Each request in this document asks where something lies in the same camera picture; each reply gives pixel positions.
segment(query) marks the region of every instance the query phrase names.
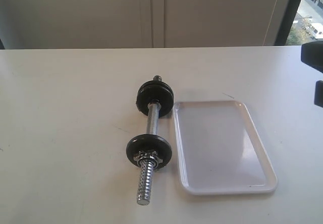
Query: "white van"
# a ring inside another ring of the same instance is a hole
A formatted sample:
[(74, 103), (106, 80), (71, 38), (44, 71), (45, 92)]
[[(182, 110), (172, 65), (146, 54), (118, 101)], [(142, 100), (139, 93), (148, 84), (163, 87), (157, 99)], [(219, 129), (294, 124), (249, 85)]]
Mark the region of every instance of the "white van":
[(323, 39), (323, 25), (321, 23), (311, 23), (307, 30), (313, 38)]

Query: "white table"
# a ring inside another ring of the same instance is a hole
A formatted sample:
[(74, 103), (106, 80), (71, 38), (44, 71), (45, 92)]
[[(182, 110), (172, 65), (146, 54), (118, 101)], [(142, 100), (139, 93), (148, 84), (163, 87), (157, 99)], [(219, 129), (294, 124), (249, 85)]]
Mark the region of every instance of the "white table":
[[(150, 205), (137, 205), (125, 148), (145, 132), (135, 97), (155, 74), (176, 101), (244, 102), (275, 193), (189, 196), (172, 119), (162, 119), (175, 154), (154, 175)], [(322, 78), (298, 46), (0, 51), (0, 223), (322, 223)]]

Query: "rectangular tray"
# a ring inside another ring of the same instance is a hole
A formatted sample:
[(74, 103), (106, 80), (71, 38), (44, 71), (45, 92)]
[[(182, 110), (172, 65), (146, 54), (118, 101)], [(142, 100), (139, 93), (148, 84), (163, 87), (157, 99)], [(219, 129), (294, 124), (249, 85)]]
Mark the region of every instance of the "rectangular tray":
[(193, 195), (267, 193), (277, 177), (246, 106), (238, 101), (177, 102), (180, 180)]

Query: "plastic tray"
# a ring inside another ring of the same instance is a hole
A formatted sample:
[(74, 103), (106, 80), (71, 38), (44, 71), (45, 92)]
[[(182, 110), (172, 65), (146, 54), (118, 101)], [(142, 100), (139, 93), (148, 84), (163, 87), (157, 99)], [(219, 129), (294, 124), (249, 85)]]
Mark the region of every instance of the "plastic tray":
[(277, 177), (246, 106), (237, 101), (177, 102), (180, 180), (194, 195), (267, 193)]

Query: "dumbbell handle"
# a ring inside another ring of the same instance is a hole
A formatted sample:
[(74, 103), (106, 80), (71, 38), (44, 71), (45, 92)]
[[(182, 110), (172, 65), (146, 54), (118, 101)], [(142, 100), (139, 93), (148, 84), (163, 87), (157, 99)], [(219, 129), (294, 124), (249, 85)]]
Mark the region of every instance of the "dumbbell handle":
[(151, 102), (148, 105), (148, 109), (149, 113), (146, 133), (157, 135), (160, 104), (158, 102)]

